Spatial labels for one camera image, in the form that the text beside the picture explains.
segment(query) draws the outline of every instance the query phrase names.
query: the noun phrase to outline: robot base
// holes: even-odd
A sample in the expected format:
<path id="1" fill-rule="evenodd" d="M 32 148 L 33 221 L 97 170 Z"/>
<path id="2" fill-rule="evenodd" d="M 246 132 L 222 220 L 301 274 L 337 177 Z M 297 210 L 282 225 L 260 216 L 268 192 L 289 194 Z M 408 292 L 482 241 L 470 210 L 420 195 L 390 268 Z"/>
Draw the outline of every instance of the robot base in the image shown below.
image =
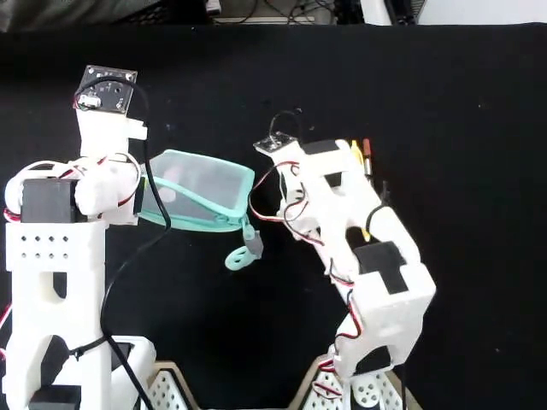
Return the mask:
<path id="1" fill-rule="evenodd" d="M 309 368 L 300 388 L 287 410 L 342 410 L 341 399 L 328 400 L 315 393 L 311 386 L 318 382 L 337 391 L 342 386 L 331 374 L 319 372 L 317 364 Z M 157 362 L 155 376 L 149 379 L 149 396 L 155 410 L 201 410 L 188 388 L 179 368 L 172 362 Z M 351 410 L 403 410 L 401 384 L 392 372 L 357 376 L 351 381 Z M 421 410 L 407 391 L 408 410 Z M 146 407 L 141 403 L 141 410 Z"/>

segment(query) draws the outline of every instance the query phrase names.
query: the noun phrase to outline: black table surface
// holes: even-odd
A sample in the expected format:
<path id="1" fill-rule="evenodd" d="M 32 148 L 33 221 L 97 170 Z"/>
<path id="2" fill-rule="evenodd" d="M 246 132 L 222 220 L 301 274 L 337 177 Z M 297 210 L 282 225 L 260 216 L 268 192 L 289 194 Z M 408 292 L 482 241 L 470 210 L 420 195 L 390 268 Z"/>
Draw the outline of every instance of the black table surface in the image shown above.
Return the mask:
<path id="1" fill-rule="evenodd" d="M 252 143 L 276 112 L 300 108 L 304 140 L 371 138 L 376 175 L 438 286 L 408 363 L 423 407 L 541 408 L 546 44 L 538 25 L 4 35 L 0 182 L 32 161 L 78 156 L 71 100 L 88 63 L 139 71 L 154 154 L 212 155 L 260 174 L 269 159 Z M 141 113 L 135 98 L 130 115 Z M 278 195 L 272 180 L 257 201 L 274 210 Z M 202 407 L 286 406 L 345 315 L 315 252 L 281 226 L 253 223 L 261 261 L 229 272 L 240 233 L 174 231 L 109 304 L 115 333 L 153 341 Z M 109 229 L 107 275 L 159 229 Z M 7 302 L 9 274 L 0 278 Z"/>

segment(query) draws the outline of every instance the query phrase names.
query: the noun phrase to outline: transparent pouch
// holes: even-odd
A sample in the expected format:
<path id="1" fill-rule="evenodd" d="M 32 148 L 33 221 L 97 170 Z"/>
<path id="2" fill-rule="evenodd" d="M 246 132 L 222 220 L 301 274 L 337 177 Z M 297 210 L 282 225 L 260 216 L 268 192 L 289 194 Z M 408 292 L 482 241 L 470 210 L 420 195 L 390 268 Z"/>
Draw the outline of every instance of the transparent pouch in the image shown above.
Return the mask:
<path id="1" fill-rule="evenodd" d="M 253 170 L 173 149 L 152 158 L 150 166 L 174 229 L 206 232 L 243 229 L 246 245 L 226 258 L 226 267 L 231 270 L 241 269 L 262 256 L 260 235 L 247 217 L 247 201 L 255 178 Z M 165 224 L 148 184 L 139 217 Z"/>

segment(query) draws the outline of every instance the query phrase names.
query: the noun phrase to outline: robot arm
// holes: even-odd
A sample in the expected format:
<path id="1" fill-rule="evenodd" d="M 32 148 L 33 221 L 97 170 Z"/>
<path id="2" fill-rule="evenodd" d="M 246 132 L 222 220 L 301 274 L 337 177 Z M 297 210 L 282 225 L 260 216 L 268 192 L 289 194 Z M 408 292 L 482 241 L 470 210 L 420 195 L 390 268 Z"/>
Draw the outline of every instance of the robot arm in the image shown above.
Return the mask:
<path id="1" fill-rule="evenodd" d="M 255 147 L 285 181 L 278 216 L 296 240 L 315 247 L 348 303 L 329 364 L 348 379 L 404 363 L 435 285 L 414 240 L 376 194 L 350 146 L 344 140 L 300 145 L 278 132 Z M 346 240 L 352 226 L 367 228 L 379 242 L 352 249 Z"/>
<path id="2" fill-rule="evenodd" d="M 140 387 L 151 373 L 156 352 L 143 337 L 108 340 L 111 346 L 132 345 L 121 363 L 125 369 L 112 371 L 100 314 L 105 230 L 137 224 L 135 197 L 143 188 L 128 140 L 145 140 L 147 129 L 126 117 L 132 89 L 138 87 L 117 81 L 122 77 L 132 83 L 136 75 L 88 66 L 82 85 L 96 84 L 80 88 L 74 100 L 81 158 L 35 162 L 6 187 L 4 216 L 11 222 L 6 226 L 6 264 L 13 273 L 14 311 L 3 380 L 9 408 L 26 408 L 35 399 L 48 403 L 58 388 L 68 389 L 70 404 L 82 410 L 130 409 L 137 399 L 133 386 Z M 42 166 L 50 169 L 37 169 Z M 53 289 L 54 272 L 66 275 L 64 297 Z M 52 335 L 82 355 L 65 363 L 53 386 L 40 388 L 40 363 Z"/>

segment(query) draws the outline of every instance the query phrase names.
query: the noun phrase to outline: yellow wire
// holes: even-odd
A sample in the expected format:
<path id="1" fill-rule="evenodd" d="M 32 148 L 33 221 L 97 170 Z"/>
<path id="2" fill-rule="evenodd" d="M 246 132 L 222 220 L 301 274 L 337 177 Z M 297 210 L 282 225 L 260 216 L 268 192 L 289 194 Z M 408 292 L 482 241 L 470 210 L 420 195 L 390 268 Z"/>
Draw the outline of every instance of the yellow wire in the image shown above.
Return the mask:
<path id="1" fill-rule="evenodd" d="M 362 157 L 362 152 L 359 149 L 359 145 L 357 145 L 357 141 L 355 139 L 351 141 L 351 153 L 359 161 L 359 163 L 363 165 L 363 170 L 364 170 L 365 160 Z M 362 237 L 365 238 L 365 241 L 370 242 L 370 233 L 368 233 L 365 228 L 361 228 L 361 232 L 362 232 Z"/>

